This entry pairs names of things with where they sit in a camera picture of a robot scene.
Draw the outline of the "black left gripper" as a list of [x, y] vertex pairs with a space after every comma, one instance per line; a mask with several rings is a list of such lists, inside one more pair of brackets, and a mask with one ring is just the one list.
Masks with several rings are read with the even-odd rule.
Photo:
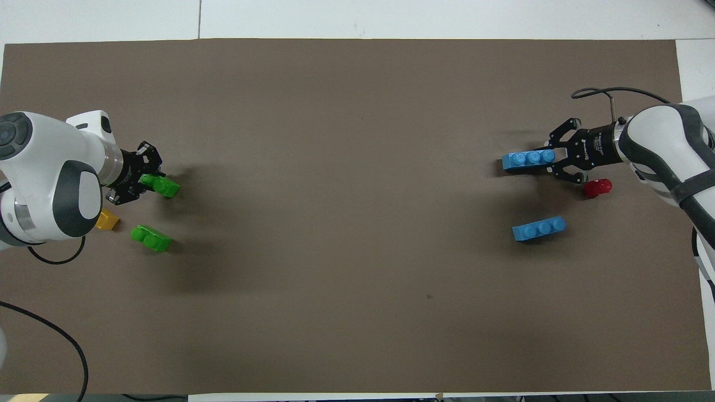
[[135, 152], [118, 147], [104, 148], [103, 186], [107, 188], [106, 200], [120, 205], [133, 203], [148, 186], [140, 181], [141, 175], [164, 175], [161, 170], [163, 158], [158, 149], [143, 141]]

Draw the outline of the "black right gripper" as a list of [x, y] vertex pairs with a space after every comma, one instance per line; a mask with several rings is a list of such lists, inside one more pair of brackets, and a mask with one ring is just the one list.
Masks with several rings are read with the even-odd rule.
[[547, 148], [574, 150], [574, 163], [556, 162], [549, 166], [549, 173], [556, 180], [585, 185], [588, 181], [588, 170], [623, 163], [618, 148], [618, 127], [606, 125], [595, 129], [582, 129], [579, 118], [567, 118], [551, 131], [547, 138]]

